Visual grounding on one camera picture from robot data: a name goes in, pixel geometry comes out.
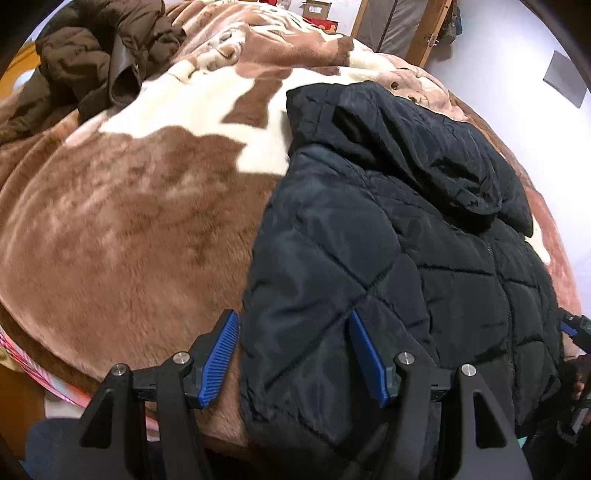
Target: quilted jacket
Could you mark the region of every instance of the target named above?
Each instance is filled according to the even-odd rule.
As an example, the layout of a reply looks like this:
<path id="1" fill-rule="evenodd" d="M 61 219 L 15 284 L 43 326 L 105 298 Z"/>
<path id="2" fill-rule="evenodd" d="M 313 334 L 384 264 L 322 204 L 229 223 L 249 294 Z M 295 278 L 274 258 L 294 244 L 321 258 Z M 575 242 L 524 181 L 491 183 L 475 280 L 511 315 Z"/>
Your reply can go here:
<path id="1" fill-rule="evenodd" d="M 373 82 L 288 93 L 290 167 L 264 213 L 243 297 L 241 404 L 281 478 L 366 478 L 385 413 L 346 328 L 393 355 L 476 365 L 523 432 L 560 387 L 551 279 L 524 241 L 512 168 L 473 126 Z M 437 452 L 430 412 L 423 477 Z"/>

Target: jacket hood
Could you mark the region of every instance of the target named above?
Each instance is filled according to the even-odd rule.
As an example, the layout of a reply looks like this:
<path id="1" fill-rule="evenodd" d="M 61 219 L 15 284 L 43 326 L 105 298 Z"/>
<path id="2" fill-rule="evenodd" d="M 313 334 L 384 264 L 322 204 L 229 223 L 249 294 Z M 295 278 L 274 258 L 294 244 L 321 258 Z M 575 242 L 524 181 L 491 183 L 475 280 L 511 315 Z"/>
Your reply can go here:
<path id="1" fill-rule="evenodd" d="M 326 145 L 367 170 L 398 177 L 459 222 L 490 224 L 498 216 L 531 236 L 524 189 L 483 135 L 470 124 L 409 103 L 375 82 L 292 90 L 287 95 L 291 153 Z"/>

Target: cardboard box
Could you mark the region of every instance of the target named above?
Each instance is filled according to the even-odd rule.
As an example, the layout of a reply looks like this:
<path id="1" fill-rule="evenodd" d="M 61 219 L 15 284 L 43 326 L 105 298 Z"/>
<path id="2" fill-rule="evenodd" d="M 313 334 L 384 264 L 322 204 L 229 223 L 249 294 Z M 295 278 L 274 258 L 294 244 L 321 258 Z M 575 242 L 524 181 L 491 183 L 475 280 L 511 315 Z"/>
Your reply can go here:
<path id="1" fill-rule="evenodd" d="M 308 0 L 304 2 L 304 14 L 302 17 L 327 20 L 331 5 L 327 2 L 319 2 L 318 0 Z"/>

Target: brown jacket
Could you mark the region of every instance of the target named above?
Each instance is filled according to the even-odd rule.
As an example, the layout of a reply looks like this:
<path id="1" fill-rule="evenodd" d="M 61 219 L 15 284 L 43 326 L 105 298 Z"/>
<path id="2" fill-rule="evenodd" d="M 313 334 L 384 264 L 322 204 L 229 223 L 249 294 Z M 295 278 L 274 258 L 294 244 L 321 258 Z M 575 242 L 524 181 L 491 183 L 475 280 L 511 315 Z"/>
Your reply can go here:
<path id="1" fill-rule="evenodd" d="M 84 122 L 131 103 L 186 37 L 164 13 L 162 0 L 74 0 L 60 10 L 35 42 L 41 64 L 0 125 L 0 145 L 35 134 L 59 106 L 77 106 Z"/>

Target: fuzzy blanket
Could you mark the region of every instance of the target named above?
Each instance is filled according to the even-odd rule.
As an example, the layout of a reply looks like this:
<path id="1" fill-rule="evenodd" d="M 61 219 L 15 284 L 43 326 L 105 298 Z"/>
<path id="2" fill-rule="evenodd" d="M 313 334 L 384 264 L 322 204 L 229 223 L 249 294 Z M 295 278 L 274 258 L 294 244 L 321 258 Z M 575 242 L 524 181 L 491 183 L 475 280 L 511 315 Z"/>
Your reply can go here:
<path id="1" fill-rule="evenodd" d="M 251 245 L 288 167 L 285 93 L 374 80 L 470 121 L 519 172 L 540 229 L 531 240 L 562 306 L 580 313 L 569 263 L 541 196 L 511 152 L 424 70 L 326 35 L 267 4 L 194 0 L 168 15 L 187 41 L 123 111 L 77 112 L 0 147 L 0 325 L 43 368 L 93 391 L 117 362 L 156 365 L 221 311 L 240 311 Z M 0 122 L 15 98 L 0 108 Z M 239 353 L 198 422 L 210 446 L 247 446 Z"/>

